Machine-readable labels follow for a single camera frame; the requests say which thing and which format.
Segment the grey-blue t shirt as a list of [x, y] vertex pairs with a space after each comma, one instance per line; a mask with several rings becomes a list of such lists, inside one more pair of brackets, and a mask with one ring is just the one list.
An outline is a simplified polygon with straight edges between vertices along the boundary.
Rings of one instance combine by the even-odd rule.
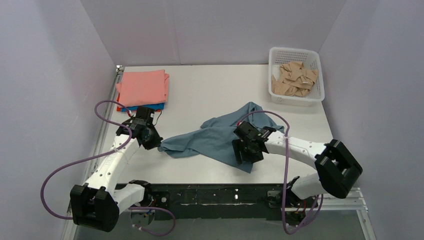
[[250, 173], [253, 164], [243, 163], [239, 165], [233, 150], [232, 141], [238, 138], [234, 134], [237, 123], [247, 114], [257, 111], [244, 120], [258, 129], [271, 127], [283, 133], [285, 128], [282, 125], [277, 125], [265, 113], [261, 113], [262, 110], [263, 108], [260, 105], [248, 102], [234, 112], [205, 121], [199, 130], [163, 140], [158, 151], [175, 159], [204, 155]]

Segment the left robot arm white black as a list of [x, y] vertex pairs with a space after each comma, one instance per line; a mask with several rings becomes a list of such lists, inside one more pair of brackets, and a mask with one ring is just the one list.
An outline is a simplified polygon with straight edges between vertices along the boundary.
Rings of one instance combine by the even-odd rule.
[[110, 232], [119, 215], [135, 205], [150, 207], [154, 199], [151, 185], [144, 180], [132, 180], [116, 189], [118, 180], [131, 157], [140, 147], [151, 150], [160, 146], [162, 137], [154, 121], [155, 110], [139, 106], [134, 116], [117, 129], [107, 155], [83, 185], [70, 191], [70, 205], [74, 224]]

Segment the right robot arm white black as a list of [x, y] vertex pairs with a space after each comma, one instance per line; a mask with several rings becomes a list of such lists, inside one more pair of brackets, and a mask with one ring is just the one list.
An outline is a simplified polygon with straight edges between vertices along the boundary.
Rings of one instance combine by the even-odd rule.
[[329, 143], [311, 142], [288, 137], [268, 126], [257, 129], [246, 121], [240, 123], [234, 133], [238, 138], [232, 141], [232, 146], [240, 165], [259, 162], [267, 153], [294, 159], [315, 170], [313, 174], [297, 176], [286, 184], [286, 206], [323, 194], [345, 199], [363, 173], [359, 162], [336, 139]]

